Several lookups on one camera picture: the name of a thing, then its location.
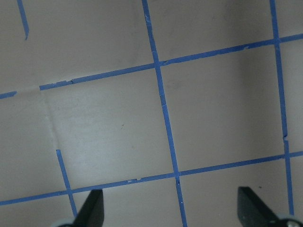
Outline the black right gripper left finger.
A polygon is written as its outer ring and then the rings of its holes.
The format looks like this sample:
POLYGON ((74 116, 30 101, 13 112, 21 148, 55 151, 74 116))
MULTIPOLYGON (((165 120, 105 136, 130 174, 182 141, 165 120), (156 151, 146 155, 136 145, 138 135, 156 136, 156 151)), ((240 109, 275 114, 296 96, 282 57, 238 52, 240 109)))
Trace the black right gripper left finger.
POLYGON ((83 203, 73 227, 102 227, 104 223, 103 190, 92 190, 83 203))

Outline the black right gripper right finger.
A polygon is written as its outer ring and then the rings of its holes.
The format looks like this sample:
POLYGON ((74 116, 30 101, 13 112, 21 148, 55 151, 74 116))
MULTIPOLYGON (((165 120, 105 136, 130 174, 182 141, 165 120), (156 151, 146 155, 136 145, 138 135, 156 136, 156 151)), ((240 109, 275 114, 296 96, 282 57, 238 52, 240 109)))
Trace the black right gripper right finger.
POLYGON ((249 187, 239 187, 237 215, 243 227, 283 227, 284 221, 249 187))

